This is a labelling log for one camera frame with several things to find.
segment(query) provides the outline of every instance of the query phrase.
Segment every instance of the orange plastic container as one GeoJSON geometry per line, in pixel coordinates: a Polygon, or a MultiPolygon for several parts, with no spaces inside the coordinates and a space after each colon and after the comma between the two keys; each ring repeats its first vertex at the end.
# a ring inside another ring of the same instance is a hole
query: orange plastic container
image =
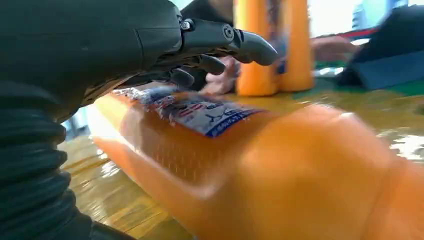
{"type": "MultiPolygon", "coordinates": [[[[265,39],[270,36],[270,23],[266,0],[234,0],[234,25],[265,39]]],[[[278,92],[276,70],[255,62],[241,65],[241,75],[236,82],[240,96],[269,96],[278,92]]]]}
{"type": "Polygon", "coordinates": [[[298,92],[315,85],[309,31],[308,0],[281,0],[280,29],[287,36],[286,73],[279,76],[279,90],[298,92]]]}
{"type": "Polygon", "coordinates": [[[423,169],[353,114],[134,93],[95,102],[94,140],[200,240],[424,238],[423,169]]]}

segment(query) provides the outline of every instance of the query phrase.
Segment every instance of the black screw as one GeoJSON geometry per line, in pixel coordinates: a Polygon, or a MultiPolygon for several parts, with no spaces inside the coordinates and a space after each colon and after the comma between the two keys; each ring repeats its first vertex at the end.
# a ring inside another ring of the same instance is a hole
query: black screw
{"type": "Polygon", "coordinates": [[[227,40],[232,41],[234,39],[234,29],[230,25],[224,25],[222,31],[227,40]]]}

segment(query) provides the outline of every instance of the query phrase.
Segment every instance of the table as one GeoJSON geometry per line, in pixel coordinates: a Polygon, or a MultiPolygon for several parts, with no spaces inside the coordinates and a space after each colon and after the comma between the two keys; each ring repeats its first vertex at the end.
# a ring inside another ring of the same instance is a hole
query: table
{"type": "MultiPolygon", "coordinates": [[[[332,79],[317,79],[311,91],[272,97],[228,99],[287,114],[308,104],[320,103],[355,113],[390,143],[397,154],[424,163],[423,82],[386,90],[364,92],[337,87],[332,79]]],[[[192,240],[166,211],[133,183],[89,137],[79,137],[59,146],[68,152],[63,169],[72,174],[70,188],[79,209],[93,219],[140,240],[192,240]]]]}

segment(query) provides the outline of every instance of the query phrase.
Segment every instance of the prosthetic hand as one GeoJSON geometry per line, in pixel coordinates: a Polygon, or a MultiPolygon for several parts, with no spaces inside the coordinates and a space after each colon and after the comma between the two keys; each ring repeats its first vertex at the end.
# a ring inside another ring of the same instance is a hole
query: prosthetic hand
{"type": "Polygon", "coordinates": [[[81,214],[60,172],[61,121],[115,88],[219,74],[214,57],[270,65],[276,51],[168,0],[15,0],[0,7],[0,239],[131,239],[81,214]]]}

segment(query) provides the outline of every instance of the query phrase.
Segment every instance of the blue object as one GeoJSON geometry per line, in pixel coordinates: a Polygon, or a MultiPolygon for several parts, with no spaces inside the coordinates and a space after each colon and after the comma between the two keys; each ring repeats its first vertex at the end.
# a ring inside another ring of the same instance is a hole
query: blue object
{"type": "Polygon", "coordinates": [[[339,84],[376,90],[424,79],[423,26],[424,6],[395,8],[347,65],[339,84]]]}

